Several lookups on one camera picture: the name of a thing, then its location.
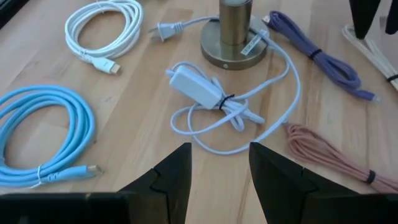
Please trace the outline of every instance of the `wooden table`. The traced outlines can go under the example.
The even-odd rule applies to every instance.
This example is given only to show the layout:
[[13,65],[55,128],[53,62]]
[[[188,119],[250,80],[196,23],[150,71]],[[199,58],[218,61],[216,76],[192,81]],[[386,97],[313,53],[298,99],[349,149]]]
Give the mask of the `wooden table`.
[[[228,72],[210,65],[200,53],[203,24],[189,27],[165,43],[153,42],[147,31],[159,21],[185,21],[218,13],[218,1],[142,0],[146,10],[138,44],[116,61],[123,66],[120,77],[96,71],[78,60],[68,49],[64,23],[71,13],[89,0],[35,0],[0,30],[0,91],[31,84],[58,84],[79,92],[95,111],[96,143],[77,164],[98,164],[105,175],[90,180],[45,185],[35,192],[115,191],[142,175],[190,138],[175,134],[172,113],[193,102],[169,87],[164,71],[181,60],[198,64],[209,76],[217,76],[227,93],[244,93],[278,75],[284,61],[269,52],[259,65]],[[282,37],[273,38],[295,62],[303,86],[302,98],[290,120],[321,132],[357,163],[384,174],[398,171],[397,93],[383,76],[341,34],[351,21],[348,0],[254,1],[253,14],[262,17],[270,10],[288,14],[325,52],[347,61],[359,72],[363,87],[377,93],[380,103],[357,100],[332,84],[308,58]],[[121,32],[121,14],[105,13],[92,20],[80,43],[97,48]],[[253,139],[271,125],[291,104],[295,93],[292,74],[250,99],[250,109],[265,117],[265,126],[246,123],[237,133],[230,124],[204,134],[210,146],[232,149]],[[223,114],[195,114],[194,127],[204,128]],[[185,117],[178,121],[186,128]],[[68,131],[63,108],[35,112],[17,128],[7,147],[6,160],[13,167],[37,167],[50,159]],[[286,153],[282,129],[262,143]],[[364,184],[314,164],[311,170],[359,192],[372,192]],[[254,190],[248,153],[216,156],[193,144],[193,174],[187,223],[264,223],[265,217]]]

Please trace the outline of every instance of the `white cord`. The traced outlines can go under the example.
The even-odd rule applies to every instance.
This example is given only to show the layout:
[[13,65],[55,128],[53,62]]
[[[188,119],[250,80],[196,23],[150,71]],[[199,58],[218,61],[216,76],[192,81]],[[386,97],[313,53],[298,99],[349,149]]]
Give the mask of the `white cord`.
[[[270,80],[265,81],[264,83],[260,84],[259,86],[257,86],[255,89],[240,95],[240,96],[235,96],[232,98],[229,98],[228,100],[225,101],[222,110],[226,113],[226,116],[222,119],[220,119],[219,121],[217,121],[216,123],[208,126],[207,128],[204,128],[202,130],[199,131],[194,131],[192,128],[192,114],[195,110],[205,110],[205,107],[195,103],[192,106],[186,107],[186,108],[182,108],[179,109],[178,111],[176,111],[170,120],[170,125],[172,127],[172,129],[179,134],[182,135],[187,135],[187,136],[192,136],[194,140],[196,140],[196,142],[203,147],[204,149],[206,149],[209,152],[212,152],[214,154],[219,154],[219,155],[231,155],[231,154],[236,154],[242,151],[245,151],[246,149],[249,148],[249,143],[245,144],[244,146],[241,146],[237,149],[233,149],[230,151],[220,151],[217,149],[212,149],[211,147],[207,146],[205,143],[203,143],[197,135],[199,134],[203,134],[206,133],[208,131],[211,131],[212,129],[217,128],[218,126],[221,126],[222,124],[226,123],[227,121],[231,122],[231,124],[233,125],[233,127],[241,132],[244,130],[244,120],[245,119],[250,119],[251,121],[257,123],[257,124],[263,124],[265,123],[265,120],[254,114],[253,112],[251,112],[248,107],[249,107],[249,102],[248,102],[248,98],[254,94],[256,94],[257,92],[263,90],[265,87],[267,87],[268,85],[275,83],[277,81],[279,81],[280,79],[284,78],[286,76],[286,74],[288,74],[289,72],[289,68],[291,67],[294,73],[294,77],[297,81],[297,87],[296,87],[296,96],[292,102],[292,104],[288,107],[288,109],[285,111],[285,113],[274,123],[272,124],[269,129],[267,129],[266,131],[264,131],[262,134],[260,134],[256,139],[253,139],[252,141],[254,142],[259,142],[263,139],[265,139],[266,137],[268,137],[268,135],[270,135],[272,132],[274,132],[283,122],[287,121],[287,118],[289,117],[289,115],[293,112],[293,110],[297,107],[297,104],[299,102],[300,99],[300,93],[301,93],[301,84],[300,84],[300,78],[299,78],[299,73],[297,72],[297,69],[295,68],[295,65],[292,61],[292,59],[287,55],[287,53],[281,49],[273,40],[271,40],[268,36],[264,35],[264,33],[262,33],[260,30],[254,30],[254,32],[259,35],[260,37],[262,37],[268,44],[269,44],[269,48],[272,50],[275,50],[276,52],[280,53],[283,58],[285,58],[286,61],[286,69],[284,70],[284,72],[282,72],[282,74],[280,74],[279,76],[275,77],[275,78],[271,78]],[[198,72],[202,77],[206,78],[207,80],[209,80],[214,86],[216,86],[217,88],[219,88],[222,91],[222,97],[223,99],[225,97],[227,97],[227,94],[224,92],[224,90],[222,89],[219,81],[213,77],[212,79],[209,79],[203,71],[201,71],[196,65],[190,63],[190,62],[179,62],[178,64],[174,65],[170,70],[166,71],[166,73],[168,75],[171,75],[171,72],[176,71],[176,69],[178,69],[179,66],[182,65],[187,65],[189,67],[192,67],[196,72]],[[220,106],[219,102],[215,107],[212,108],[212,110],[218,110],[219,106]],[[188,118],[187,118],[187,123],[188,123],[188,131],[183,131],[178,129],[175,126],[175,120],[182,115],[182,113],[188,112]]]
[[218,16],[205,16],[198,19],[193,19],[188,22],[173,22],[173,23],[158,23],[157,27],[150,29],[149,32],[156,32],[157,35],[154,35],[155,38],[160,38],[161,41],[166,41],[168,38],[179,34],[182,32],[186,27],[196,24],[202,21],[209,21],[211,19],[219,20]]
[[[84,25],[105,11],[123,13],[126,25],[120,36],[100,49],[86,49],[80,46],[78,37]],[[144,9],[135,0],[96,1],[77,10],[68,18],[65,23],[65,40],[70,50],[82,61],[92,63],[103,72],[117,73],[120,66],[110,59],[120,57],[133,48],[139,38],[143,19]]]
[[[350,25],[346,25],[342,32],[347,40],[350,41],[359,51],[361,51],[362,54],[364,54],[386,78],[389,78],[393,75],[398,75],[397,70],[390,64],[381,50],[378,49],[373,40],[365,37],[363,40],[365,45],[362,44],[362,42],[355,37],[354,27]],[[391,84],[396,90],[398,90],[397,80],[391,81]]]

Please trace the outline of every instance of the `light blue hdmi cable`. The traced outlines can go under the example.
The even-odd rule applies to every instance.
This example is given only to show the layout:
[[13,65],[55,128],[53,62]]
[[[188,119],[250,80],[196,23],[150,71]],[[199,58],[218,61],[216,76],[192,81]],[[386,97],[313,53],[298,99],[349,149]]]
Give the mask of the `light blue hdmi cable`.
[[[17,95],[20,98],[12,101]],[[33,85],[14,90],[0,98],[0,119],[11,114],[0,128],[0,186],[37,187],[61,180],[94,177],[101,172],[97,166],[69,167],[87,147],[95,133],[95,119],[86,101],[68,88],[56,85]],[[69,132],[56,155],[36,169],[15,169],[6,165],[6,143],[15,127],[35,110],[60,105],[69,112]]]

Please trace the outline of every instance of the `white cable bundle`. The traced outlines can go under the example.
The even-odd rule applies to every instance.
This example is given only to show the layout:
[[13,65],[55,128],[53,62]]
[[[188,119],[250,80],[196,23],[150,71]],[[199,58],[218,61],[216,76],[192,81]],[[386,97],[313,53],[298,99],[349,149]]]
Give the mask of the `white cable bundle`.
[[[361,41],[355,37],[354,27],[350,25],[345,26],[342,31],[347,40],[360,50],[386,78],[398,75],[397,70],[390,64],[381,50],[378,49],[373,40],[365,37],[364,43],[366,45],[362,44]],[[391,84],[398,91],[398,80],[392,80]]]
[[[78,37],[84,25],[93,17],[105,11],[123,13],[126,25],[120,36],[100,49],[86,49],[79,45]],[[135,0],[96,1],[74,12],[65,23],[65,40],[70,50],[82,61],[92,63],[98,70],[116,74],[120,66],[114,59],[129,51],[140,34],[144,10]]]
[[[179,33],[181,33],[186,27],[190,25],[194,25],[201,21],[208,21],[211,19],[219,19],[218,16],[206,16],[198,19],[194,19],[188,22],[174,22],[174,23],[159,23],[155,29],[150,30],[150,32],[157,32],[158,36],[162,41],[165,41]],[[259,37],[261,37],[264,41],[268,43],[268,48],[270,50],[275,50],[279,53],[286,62],[285,70],[278,75],[277,77],[271,78],[269,80],[264,81],[259,86],[254,89],[248,91],[247,93],[235,96],[235,95],[227,95],[224,92],[219,81],[213,77],[208,78],[206,74],[196,65],[190,62],[179,62],[174,65],[171,69],[166,70],[166,75],[170,77],[170,86],[184,95],[190,97],[195,100],[196,103],[192,106],[188,106],[185,108],[181,108],[177,110],[170,119],[170,125],[172,129],[179,134],[192,136],[192,138],[205,150],[208,152],[218,154],[218,155],[232,155],[236,153],[243,152],[249,149],[249,143],[237,148],[228,151],[221,151],[217,149],[212,149],[210,146],[207,146],[203,143],[198,135],[207,133],[226,122],[230,122],[234,129],[241,132],[244,131],[244,121],[250,120],[257,124],[264,124],[265,119],[260,117],[259,115],[253,113],[249,110],[249,101],[248,99],[265,89],[267,86],[283,79],[290,69],[293,71],[293,75],[297,82],[296,87],[296,95],[293,99],[292,104],[286,109],[286,111],[275,121],[272,125],[268,127],[263,133],[261,133],[258,137],[252,140],[252,142],[259,142],[266,137],[268,137],[271,133],[273,133],[282,123],[286,122],[289,116],[293,113],[294,109],[296,109],[299,99],[301,96],[301,82],[299,73],[289,55],[277,45],[270,37],[269,33],[266,30],[252,30]],[[207,128],[202,130],[195,131],[192,127],[192,114],[196,110],[221,110],[224,111],[226,116],[221,118],[219,121],[209,125]],[[178,129],[175,125],[176,119],[181,116],[183,113],[188,113],[187,116],[187,124],[188,131],[184,131]]]

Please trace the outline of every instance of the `brass lamp base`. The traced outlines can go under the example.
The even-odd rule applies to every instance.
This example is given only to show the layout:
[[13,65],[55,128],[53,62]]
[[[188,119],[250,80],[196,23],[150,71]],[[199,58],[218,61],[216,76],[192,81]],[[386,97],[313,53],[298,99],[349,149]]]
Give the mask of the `brass lamp base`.
[[[266,30],[268,28],[259,19],[251,16],[250,28]],[[267,52],[268,44],[260,40],[246,55],[242,54],[245,46],[252,41],[256,34],[249,31],[246,41],[238,45],[228,45],[220,39],[220,22],[209,21],[202,29],[200,48],[203,56],[213,65],[227,70],[243,70],[259,63]]]

